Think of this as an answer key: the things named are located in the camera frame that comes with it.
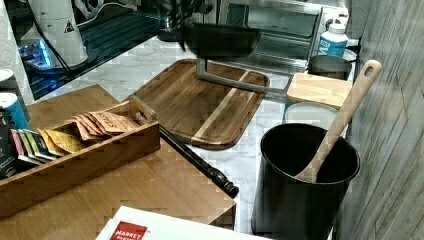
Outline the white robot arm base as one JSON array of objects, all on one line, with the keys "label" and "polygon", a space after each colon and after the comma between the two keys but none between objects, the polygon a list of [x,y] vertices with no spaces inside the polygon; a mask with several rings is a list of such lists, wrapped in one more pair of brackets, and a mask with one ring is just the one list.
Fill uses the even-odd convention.
[{"label": "white robot arm base", "polygon": [[20,40],[20,54],[35,71],[71,71],[93,62],[97,55],[83,43],[72,0],[26,0],[33,26]]}]

